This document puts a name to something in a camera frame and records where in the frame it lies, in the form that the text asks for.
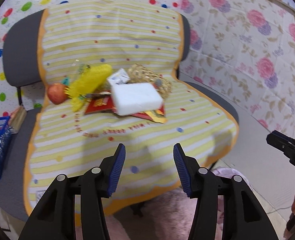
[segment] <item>red dot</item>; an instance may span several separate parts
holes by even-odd
[[[155,4],[156,1],[155,1],[155,0],[149,0],[149,3],[150,3],[150,4]]]
[[[12,8],[8,9],[8,10],[5,12],[5,14],[4,14],[3,16],[4,16],[4,17],[8,17],[8,16],[10,16],[10,14],[12,13],[12,11],[13,11]]]

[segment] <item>red apple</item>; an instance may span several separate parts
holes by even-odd
[[[67,100],[68,95],[64,93],[66,87],[66,85],[60,83],[49,85],[47,91],[49,100],[55,105],[59,105]]]

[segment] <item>green balloon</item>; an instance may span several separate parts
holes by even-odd
[[[0,94],[0,101],[5,101],[6,100],[6,95],[5,95],[5,93],[1,93]]]
[[[40,103],[34,104],[34,108],[41,108],[41,107],[42,107],[42,105]]]
[[[2,21],[1,21],[1,24],[6,24],[8,19],[9,19],[8,17],[3,18]]]
[[[22,6],[21,10],[25,12],[25,11],[29,10],[31,8],[31,6],[32,6],[32,3],[31,2],[27,2],[26,4],[24,4]]]

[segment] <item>white rectangular block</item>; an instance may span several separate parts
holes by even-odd
[[[150,83],[114,85],[112,99],[118,115],[159,109],[163,99]]]

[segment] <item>silver screw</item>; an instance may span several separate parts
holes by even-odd
[[[95,168],[92,169],[93,174],[98,174],[100,172],[101,172],[101,169],[99,167],[95,167]]]
[[[242,181],[242,177],[239,176],[239,175],[236,175],[236,176],[234,176],[234,180],[235,180],[236,182],[241,182],[241,181]]]
[[[65,175],[64,174],[60,174],[59,176],[57,176],[56,178],[58,181],[63,181],[65,179]]]
[[[207,169],[206,168],[199,168],[199,173],[206,174],[207,173]]]

